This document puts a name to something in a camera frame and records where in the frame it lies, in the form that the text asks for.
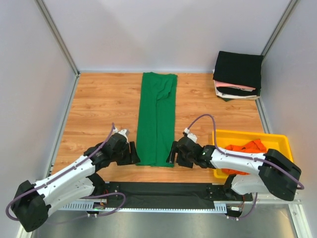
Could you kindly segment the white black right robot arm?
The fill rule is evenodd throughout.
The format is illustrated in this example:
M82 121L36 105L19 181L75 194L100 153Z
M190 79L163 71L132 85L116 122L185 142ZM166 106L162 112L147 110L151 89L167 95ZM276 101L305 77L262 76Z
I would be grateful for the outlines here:
M166 162L187 168L197 165L203 169L244 172L245 175L230 175L226 179L223 194L229 200L247 193L270 193L293 201L296 191L304 189L300 182L301 169L275 149L266 153L235 152L217 145L201 146L184 136L172 143Z

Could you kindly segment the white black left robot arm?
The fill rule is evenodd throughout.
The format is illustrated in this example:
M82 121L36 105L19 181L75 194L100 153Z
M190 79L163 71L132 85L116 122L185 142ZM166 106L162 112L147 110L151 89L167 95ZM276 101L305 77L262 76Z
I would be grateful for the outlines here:
M136 164L135 144L128 140L129 131L116 131L106 142L90 147L75 162L56 174L30 183L21 183L9 208L26 232L45 223L50 215L64 205L83 197L99 199L105 181L98 171L112 162L119 166Z

